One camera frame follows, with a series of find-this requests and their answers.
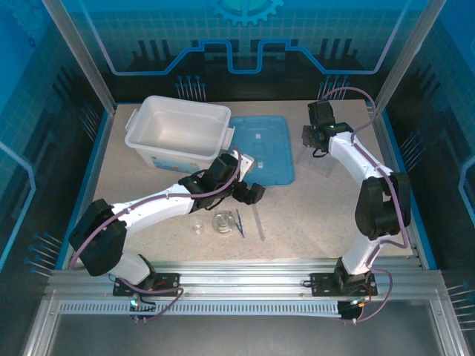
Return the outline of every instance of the blue tray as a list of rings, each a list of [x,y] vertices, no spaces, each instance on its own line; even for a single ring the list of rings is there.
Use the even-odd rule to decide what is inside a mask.
[[[246,174],[248,184],[264,187],[288,185],[294,180],[294,162],[289,126],[282,116],[237,116],[229,127],[235,128],[231,147],[255,159],[255,167]]]

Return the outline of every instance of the blue border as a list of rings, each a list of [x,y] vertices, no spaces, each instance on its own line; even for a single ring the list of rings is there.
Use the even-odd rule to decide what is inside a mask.
[[[30,204],[33,200],[33,197],[36,193],[36,182],[35,182],[35,174],[33,171],[33,167],[31,163],[27,162],[27,160],[23,157],[20,157],[18,154],[13,152],[9,147],[7,147],[2,141],[0,141],[0,150],[5,152],[8,156],[10,156],[15,162],[18,163],[23,169],[26,170],[28,173],[28,181],[30,182],[30,192],[27,195],[27,199],[23,203],[23,207],[20,211],[20,215],[13,226],[10,236],[8,237],[7,244],[4,247],[3,252],[0,256],[0,272],[2,271],[5,263],[7,262],[8,255],[10,254],[13,244],[18,236],[20,228],[22,228],[23,219],[26,216]]]
[[[56,261],[56,269],[62,269],[62,264],[65,261],[66,254],[68,253],[69,235],[74,229],[74,227],[76,226],[77,220],[79,218],[79,214],[81,213],[82,203],[85,200],[85,195],[87,193],[87,190],[90,188],[89,183],[91,182],[93,169],[94,169],[94,166],[96,165],[96,158],[99,152],[99,147],[102,142],[102,136],[104,135],[106,125],[108,124],[108,117],[109,117],[109,113],[107,111],[104,111],[104,114],[102,115],[101,125],[99,126],[99,130],[97,131],[96,141],[94,142],[91,155],[89,156],[88,167],[86,168],[86,172],[84,173],[84,178],[82,179],[82,184],[81,184],[81,188],[79,189],[79,194],[76,200],[76,204],[74,206],[71,219],[69,220],[69,225],[68,225],[68,229],[66,230],[65,239],[62,243],[58,260]]]
[[[394,156],[396,157],[396,161],[398,163],[399,169],[405,173],[406,167],[402,161],[401,152],[399,151],[399,147],[396,141],[396,137],[394,136],[393,127],[391,126],[389,116],[387,115],[386,110],[384,109],[382,112],[382,117],[384,120],[384,125],[386,126],[387,135],[389,136],[389,140],[391,146],[393,148]],[[419,213],[419,207],[417,206],[416,198],[412,192],[410,191],[410,206],[412,208],[414,221],[416,223],[417,229],[419,231],[419,236],[421,238],[422,249],[424,250],[424,255],[427,260],[427,265],[429,269],[437,269],[436,260],[432,253],[432,248],[430,247],[428,235],[425,231],[424,223],[422,222],[421,214]]]
[[[465,180],[467,179],[467,171],[473,165],[475,165],[475,156],[472,156],[463,164],[459,178],[459,193],[462,197],[463,203],[465,204],[465,208],[467,209],[468,215],[470,216],[470,219],[472,220],[472,223],[475,226],[474,207],[472,206],[470,199],[468,198],[467,192],[465,191]]]
[[[234,69],[233,66],[233,55],[232,55],[232,45],[228,39],[199,39],[198,40],[198,47],[187,47],[180,52],[180,54],[168,65],[165,70],[145,70],[145,71],[133,71],[133,72],[119,72],[112,63],[111,57],[108,55],[108,52],[105,48],[104,42],[101,40],[100,35],[94,25],[92,18],[87,11],[85,4],[82,1],[79,1],[86,21],[91,28],[91,31],[96,39],[97,44],[104,56],[107,65],[111,72],[116,76],[166,76],[168,75],[180,61],[188,54],[188,53],[195,53],[195,52],[205,52],[206,45],[225,45],[226,46],[226,55],[227,55],[227,62],[228,62],[228,71],[231,74],[258,74],[262,71],[263,65],[263,46],[267,44],[284,44],[285,51],[297,51],[302,52],[312,63],[315,65],[323,74],[355,74],[355,75],[372,75],[378,73],[379,69],[381,68],[384,59],[386,58],[387,52],[389,51],[394,38],[396,37],[397,32],[399,31],[399,27],[401,26],[402,20],[405,17],[407,9],[409,8],[412,0],[409,0],[404,8],[402,9],[401,13],[399,14],[398,20],[394,25],[393,30],[384,46],[383,51],[376,63],[376,66],[373,70],[328,70],[325,69],[324,66],[309,52],[306,47],[303,46],[294,46],[292,45],[292,39],[287,38],[270,38],[270,39],[261,39],[258,44],[258,57],[257,57],[257,66],[255,69]]]

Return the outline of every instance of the metal profile bar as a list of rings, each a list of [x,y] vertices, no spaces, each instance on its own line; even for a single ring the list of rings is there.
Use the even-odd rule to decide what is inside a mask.
[[[51,338],[56,327],[60,301],[54,296],[43,298],[39,305],[36,319],[31,329],[23,356],[44,356],[50,347]]]
[[[417,23],[414,25],[409,38],[396,60],[396,63],[391,68],[386,81],[376,97],[376,104],[378,105],[379,113],[386,108],[387,103],[396,91],[400,81],[406,73],[406,70],[409,68],[410,63],[419,51],[422,42],[425,40],[425,37],[432,28],[437,16],[439,16],[445,2],[446,0],[429,0],[425,9],[422,11],[419,20],[417,20]]]
[[[450,356],[470,355],[447,290],[440,288],[437,289],[437,293],[439,297],[430,301],[430,307],[445,354]]]
[[[169,264],[158,266],[161,272],[181,274],[185,289],[184,300],[352,300],[350,297],[312,297],[311,291],[302,286],[303,280],[313,272],[331,272],[333,266],[287,264],[230,263],[227,266],[210,263],[208,266]],[[437,298],[436,289],[443,286],[439,271],[420,268],[385,266],[394,279],[391,300],[429,300]],[[382,300],[389,286],[385,274],[377,274],[380,294],[374,300]],[[113,300],[113,283],[108,277],[90,277],[85,271],[54,271],[48,281],[46,295],[53,291],[62,300]]]
[[[60,0],[42,0],[42,2],[91,84],[91,87],[99,97],[100,102],[107,112],[114,113],[116,109],[114,98],[107,88],[99,69],[97,69],[96,63],[86,48],[64,5]]]
[[[143,305],[130,310],[129,300],[63,300],[60,314],[80,315],[154,315],[165,308],[169,300],[154,301],[155,307]],[[181,300],[167,315],[289,315],[307,317],[340,317],[338,303],[333,300]]]

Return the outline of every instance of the enclosure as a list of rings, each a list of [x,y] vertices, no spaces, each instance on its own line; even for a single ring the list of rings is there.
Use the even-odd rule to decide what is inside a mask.
[[[474,16],[469,0],[0,1],[3,354],[362,355],[370,338],[377,355],[469,355]],[[377,110],[360,93],[332,92],[345,87],[368,92]],[[132,133],[150,96],[181,101]],[[307,105],[324,99],[353,128],[374,116],[359,140],[411,186],[410,247],[382,250],[375,266],[393,281],[376,272],[380,293],[365,313],[388,292],[389,303],[355,328],[305,316],[337,300],[313,297],[302,280],[333,271],[357,229],[354,179],[302,145]],[[198,117],[208,104],[224,108],[204,130],[194,116],[177,119],[193,103],[205,105]],[[261,126],[246,126],[249,117]],[[176,132],[193,159],[228,138],[249,149],[248,182],[262,179],[266,192],[256,205],[226,199],[126,241],[180,274],[185,290],[144,329],[107,274],[68,270],[68,239],[93,200],[136,200],[202,169],[172,159]],[[166,154],[139,155],[160,140]],[[241,230],[217,233],[218,211],[239,217]]]

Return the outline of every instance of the robotic arm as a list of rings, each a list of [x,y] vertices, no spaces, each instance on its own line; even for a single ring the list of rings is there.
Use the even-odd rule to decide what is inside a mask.
[[[86,246],[81,253],[81,261],[91,276],[110,273],[141,289],[155,289],[160,282],[157,273],[144,256],[123,251],[125,239],[170,217],[190,214],[202,208],[213,208],[216,206],[215,200],[219,203],[229,196],[247,205],[257,203],[265,188],[253,184],[248,189],[243,181],[253,165],[253,158],[242,155],[237,177],[227,188],[216,194],[213,193],[232,179],[238,167],[237,152],[221,154],[208,170],[182,178],[177,184],[149,197],[113,205],[104,200],[92,202],[72,231],[70,243],[78,251],[92,231],[113,215],[125,210],[126,214],[113,220]]]
[[[382,165],[352,137],[353,129],[346,122],[336,123],[330,102],[313,102],[308,108],[311,125],[304,126],[304,145],[315,149],[316,158],[326,154],[335,157],[360,188],[355,211],[359,233],[351,249],[338,260],[333,282],[340,295],[361,295],[365,289],[359,287],[373,278],[370,267],[380,245],[400,232],[396,207],[384,175],[396,191],[404,226],[410,223],[410,182],[406,174],[395,173]]]

